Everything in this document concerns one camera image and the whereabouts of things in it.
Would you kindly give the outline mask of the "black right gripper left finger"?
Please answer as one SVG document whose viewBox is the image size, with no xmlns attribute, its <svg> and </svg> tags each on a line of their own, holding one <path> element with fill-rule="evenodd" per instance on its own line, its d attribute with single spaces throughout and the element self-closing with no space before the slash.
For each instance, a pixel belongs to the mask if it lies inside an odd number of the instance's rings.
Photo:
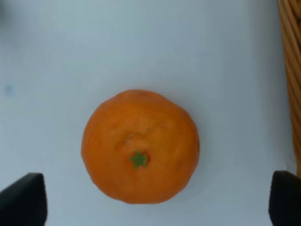
<svg viewBox="0 0 301 226">
<path fill-rule="evenodd" d="M 28 173 L 0 192 L 2 226 L 44 226 L 47 195 L 44 176 Z"/>
</svg>

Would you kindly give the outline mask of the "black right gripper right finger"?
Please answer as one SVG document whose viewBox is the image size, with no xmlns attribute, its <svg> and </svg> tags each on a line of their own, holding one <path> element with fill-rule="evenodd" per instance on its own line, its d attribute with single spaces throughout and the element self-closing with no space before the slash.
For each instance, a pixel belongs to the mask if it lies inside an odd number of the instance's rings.
<svg viewBox="0 0 301 226">
<path fill-rule="evenodd" d="M 269 196 L 269 217 L 274 226 L 301 226 L 301 179 L 275 171 Z"/>
</svg>

